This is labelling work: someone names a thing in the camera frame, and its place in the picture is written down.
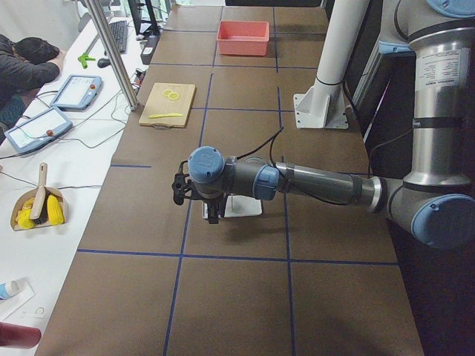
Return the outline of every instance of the red cylinder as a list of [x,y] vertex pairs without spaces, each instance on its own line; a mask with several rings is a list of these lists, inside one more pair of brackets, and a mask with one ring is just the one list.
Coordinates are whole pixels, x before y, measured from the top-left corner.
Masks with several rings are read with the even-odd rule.
[[0,346],[31,349],[42,338],[40,329],[29,326],[0,323]]

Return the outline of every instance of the white desk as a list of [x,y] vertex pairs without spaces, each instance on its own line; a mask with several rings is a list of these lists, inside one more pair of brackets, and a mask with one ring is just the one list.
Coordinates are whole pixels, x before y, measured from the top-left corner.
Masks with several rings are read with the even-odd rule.
[[[117,105],[115,98],[108,103],[120,90],[111,66],[98,68],[96,62],[91,61],[88,62],[88,68],[83,69],[77,60],[95,35],[95,27],[90,22],[69,49],[61,76],[56,81],[45,85],[40,91],[40,98],[49,104],[54,94],[42,96],[41,93],[58,90],[70,74],[102,77],[103,88],[92,106],[84,112],[66,113],[73,125],[78,125],[105,105],[87,122],[72,128],[62,137],[81,139],[90,146],[97,145],[123,128],[130,112],[122,94],[117,97]],[[127,52],[122,54],[122,60],[130,77],[134,75],[136,68],[146,69],[140,61],[140,52],[133,26],[129,25]],[[96,60],[104,56],[104,48],[100,40],[94,45],[89,55]],[[46,109],[45,104],[34,100],[24,114],[35,116]],[[122,120],[123,123],[112,119],[112,113],[114,113],[114,118]],[[36,184],[39,164],[46,162],[48,164],[46,186],[54,188],[101,185],[121,134],[122,132],[93,149],[86,148],[78,141],[56,140],[34,155],[0,159],[0,165],[3,166],[3,172],[6,174]],[[6,139],[0,146],[0,157],[15,153]],[[5,320],[0,321],[34,326],[44,332],[96,202],[99,188],[61,190],[69,208],[68,221],[64,225],[13,231],[10,227],[13,206],[24,192],[34,188],[33,185],[0,174],[0,283],[8,280],[20,280],[23,283],[26,281],[35,293],[34,297]],[[0,355],[33,355],[35,351],[36,348],[29,350],[0,348]]]

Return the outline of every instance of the cutting board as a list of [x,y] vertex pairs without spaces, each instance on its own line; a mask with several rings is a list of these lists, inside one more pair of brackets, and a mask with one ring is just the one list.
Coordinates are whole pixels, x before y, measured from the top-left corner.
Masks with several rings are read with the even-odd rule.
[[[155,83],[140,117],[143,126],[184,128],[188,122],[196,86],[194,84]],[[150,115],[180,113],[179,117],[150,119]]]

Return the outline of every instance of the tablet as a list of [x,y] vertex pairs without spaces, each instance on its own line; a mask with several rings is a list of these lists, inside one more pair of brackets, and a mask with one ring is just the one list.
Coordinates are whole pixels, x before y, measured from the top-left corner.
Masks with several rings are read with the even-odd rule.
[[35,151],[68,131],[73,123],[52,107],[28,121],[5,131],[12,146],[19,154]]
[[65,111],[83,111],[102,87],[100,76],[70,75],[54,96],[51,106]]

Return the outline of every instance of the white bottle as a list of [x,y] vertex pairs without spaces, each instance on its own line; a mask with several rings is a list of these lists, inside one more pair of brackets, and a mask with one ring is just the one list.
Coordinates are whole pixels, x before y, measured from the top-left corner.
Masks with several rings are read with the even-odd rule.
[[14,280],[0,284],[0,301],[13,297],[19,291],[18,283]]

